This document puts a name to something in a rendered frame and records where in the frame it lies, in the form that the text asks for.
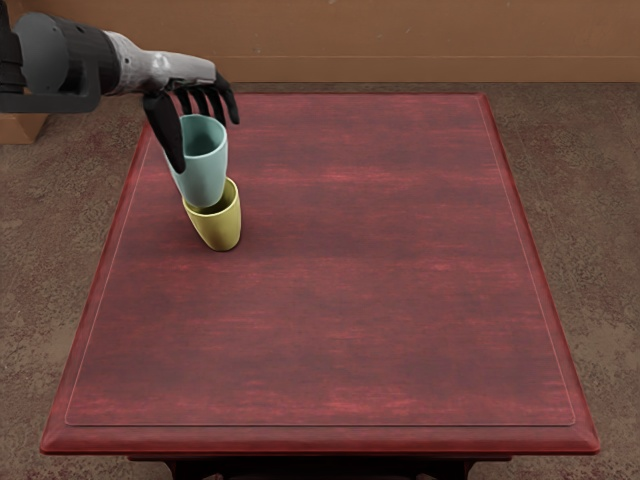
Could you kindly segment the brown cardboard box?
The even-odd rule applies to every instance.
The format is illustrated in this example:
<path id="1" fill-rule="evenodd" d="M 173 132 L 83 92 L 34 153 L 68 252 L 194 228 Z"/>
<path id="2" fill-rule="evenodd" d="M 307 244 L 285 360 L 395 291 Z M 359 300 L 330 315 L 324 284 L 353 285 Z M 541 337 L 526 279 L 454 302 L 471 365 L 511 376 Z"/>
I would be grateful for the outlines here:
<path id="1" fill-rule="evenodd" d="M 0 145 L 33 144 L 47 114 L 0 113 Z"/>

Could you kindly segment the light teal cup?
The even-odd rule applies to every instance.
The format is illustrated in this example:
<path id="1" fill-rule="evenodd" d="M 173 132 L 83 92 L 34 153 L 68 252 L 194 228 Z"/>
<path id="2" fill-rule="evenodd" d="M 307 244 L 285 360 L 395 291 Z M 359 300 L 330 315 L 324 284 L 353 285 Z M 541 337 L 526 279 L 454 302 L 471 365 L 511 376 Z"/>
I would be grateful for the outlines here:
<path id="1" fill-rule="evenodd" d="M 184 115 L 180 124 L 186 168 L 177 173 L 165 161 L 181 196 L 194 207 L 208 208 L 220 200 L 224 190 L 227 131 L 215 118 L 200 114 Z"/>

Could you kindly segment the yellow cup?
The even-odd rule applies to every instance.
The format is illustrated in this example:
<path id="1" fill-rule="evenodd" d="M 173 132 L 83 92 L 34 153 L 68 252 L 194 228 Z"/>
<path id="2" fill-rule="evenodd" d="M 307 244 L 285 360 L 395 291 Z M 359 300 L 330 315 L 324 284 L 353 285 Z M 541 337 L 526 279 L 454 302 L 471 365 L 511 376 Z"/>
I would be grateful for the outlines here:
<path id="1" fill-rule="evenodd" d="M 218 252 L 233 249 L 241 237 L 242 213 L 239 190 L 229 177 L 225 180 L 220 200 L 209 207 L 195 207 L 182 199 L 191 224 L 212 250 Z"/>

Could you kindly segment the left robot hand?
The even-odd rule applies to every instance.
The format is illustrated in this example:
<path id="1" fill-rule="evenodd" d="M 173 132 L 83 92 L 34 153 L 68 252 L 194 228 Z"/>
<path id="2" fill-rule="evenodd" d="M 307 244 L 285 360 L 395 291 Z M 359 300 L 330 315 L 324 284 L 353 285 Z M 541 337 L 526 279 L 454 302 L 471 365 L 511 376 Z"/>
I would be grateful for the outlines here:
<path id="1" fill-rule="evenodd" d="M 183 153 L 182 114 L 211 116 L 225 124 L 240 123 L 231 84 L 215 64 L 182 53 L 151 51 L 138 47 L 122 34 L 107 31 L 119 67 L 115 86 L 108 95 L 136 93 L 142 96 L 147 120 L 174 172 L 186 170 Z"/>

